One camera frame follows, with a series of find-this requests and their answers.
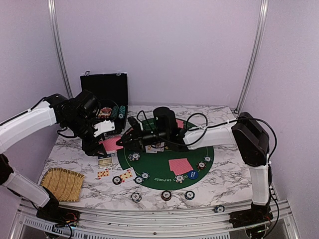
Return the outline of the red black chip stack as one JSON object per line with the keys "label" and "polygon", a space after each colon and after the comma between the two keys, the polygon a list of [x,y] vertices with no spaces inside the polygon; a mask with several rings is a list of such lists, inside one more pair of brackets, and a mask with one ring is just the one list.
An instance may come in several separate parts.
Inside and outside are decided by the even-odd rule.
{"label": "red black chip stack", "polygon": [[170,191],[163,191],[161,193],[161,199],[164,200],[164,201],[169,201],[171,199],[172,195],[171,195],[171,192]]}

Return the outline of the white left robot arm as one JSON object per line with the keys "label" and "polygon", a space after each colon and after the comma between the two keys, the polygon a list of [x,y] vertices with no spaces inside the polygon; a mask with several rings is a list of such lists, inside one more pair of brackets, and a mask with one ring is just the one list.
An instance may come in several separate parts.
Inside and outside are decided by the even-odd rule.
{"label": "white left robot arm", "polygon": [[104,133],[115,128],[114,122],[97,118],[100,110],[98,99],[84,90],[70,99],[60,94],[44,97],[33,107],[1,122],[0,184],[43,208],[51,221],[61,220],[63,211],[52,193],[15,171],[4,153],[31,134],[58,124],[62,130],[69,129],[74,137],[82,139],[83,151],[94,156],[104,149],[101,143]]}

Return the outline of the blue green chip stack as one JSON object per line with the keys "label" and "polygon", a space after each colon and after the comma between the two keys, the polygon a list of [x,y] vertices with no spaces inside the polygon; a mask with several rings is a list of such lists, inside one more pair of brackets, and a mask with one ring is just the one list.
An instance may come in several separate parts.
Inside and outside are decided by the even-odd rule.
{"label": "blue green chip stack", "polygon": [[195,197],[195,193],[193,191],[186,191],[184,197],[187,200],[193,200]]}

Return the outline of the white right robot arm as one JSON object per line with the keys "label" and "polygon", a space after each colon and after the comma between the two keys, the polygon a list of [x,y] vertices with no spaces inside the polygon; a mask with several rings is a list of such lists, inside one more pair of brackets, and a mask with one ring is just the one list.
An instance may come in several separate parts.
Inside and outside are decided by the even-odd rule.
{"label": "white right robot arm", "polygon": [[131,130],[116,142],[117,146],[142,152],[148,145],[163,142],[177,152],[188,152],[199,148],[235,144],[241,158],[249,167],[252,180],[252,205],[247,219],[259,222],[266,215],[265,206],[270,200],[271,170],[269,168],[269,135],[262,128],[263,120],[243,112],[236,119],[204,127],[178,127],[175,112],[168,107],[153,111],[153,121],[146,126],[135,117],[129,117]]}

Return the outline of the black white chip stack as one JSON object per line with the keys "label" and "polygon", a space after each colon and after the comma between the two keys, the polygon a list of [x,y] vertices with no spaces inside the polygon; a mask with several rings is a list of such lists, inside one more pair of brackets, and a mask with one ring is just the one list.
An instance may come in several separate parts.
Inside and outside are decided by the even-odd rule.
{"label": "black white chip stack", "polygon": [[132,199],[133,202],[138,203],[138,202],[142,199],[142,196],[141,196],[140,193],[134,192],[134,193],[131,195],[131,199]]}

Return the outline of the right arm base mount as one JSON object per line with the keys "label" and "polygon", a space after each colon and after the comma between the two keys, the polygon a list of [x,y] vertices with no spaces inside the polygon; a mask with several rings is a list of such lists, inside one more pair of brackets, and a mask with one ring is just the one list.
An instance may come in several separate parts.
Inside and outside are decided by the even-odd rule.
{"label": "right arm base mount", "polygon": [[271,212],[270,202],[265,205],[257,205],[252,202],[250,209],[231,212],[229,216],[229,223],[232,224],[233,228],[263,223],[274,218]]}

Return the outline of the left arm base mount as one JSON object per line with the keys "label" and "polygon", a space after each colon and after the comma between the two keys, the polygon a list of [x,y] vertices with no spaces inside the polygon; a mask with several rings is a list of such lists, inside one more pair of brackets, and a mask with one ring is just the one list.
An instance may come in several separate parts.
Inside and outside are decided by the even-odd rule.
{"label": "left arm base mount", "polygon": [[43,207],[38,206],[36,216],[40,219],[66,225],[69,223],[77,223],[80,213],[77,210],[61,208],[58,200],[48,190],[49,201]]}

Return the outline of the red patterned card deck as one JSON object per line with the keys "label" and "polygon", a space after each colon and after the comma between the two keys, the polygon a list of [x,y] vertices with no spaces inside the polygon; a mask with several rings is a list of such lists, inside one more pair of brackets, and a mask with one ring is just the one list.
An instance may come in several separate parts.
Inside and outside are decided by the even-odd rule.
{"label": "red patterned card deck", "polygon": [[100,143],[103,145],[106,153],[109,154],[109,153],[115,153],[118,150],[123,148],[123,146],[116,145],[116,142],[118,140],[120,140],[120,137],[112,137],[112,138],[106,139],[104,141],[101,141]]}

